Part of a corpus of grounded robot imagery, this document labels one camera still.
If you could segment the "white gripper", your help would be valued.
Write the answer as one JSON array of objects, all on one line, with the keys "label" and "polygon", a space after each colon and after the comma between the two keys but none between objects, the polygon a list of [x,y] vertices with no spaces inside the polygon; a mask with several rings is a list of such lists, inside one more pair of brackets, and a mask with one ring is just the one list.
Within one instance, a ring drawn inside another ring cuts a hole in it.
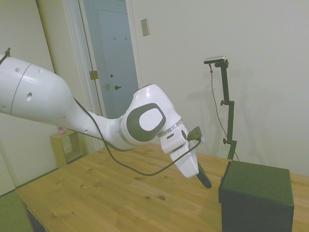
[{"label": "white gripper", "polygon": [[[187,129],[174,129],[168,133],[158,135],[162,150],[170,155],[172,161],[175,161],[185,152],[189,151],[190,148],[193,148],[194,144],[186,139],[187,135]],[[197,155],[194,150],[175,162],[175,165],[186,178],[196,175],[204,187],[207,189],[212,187],[210,179],[200,163],[197,162]]]}]

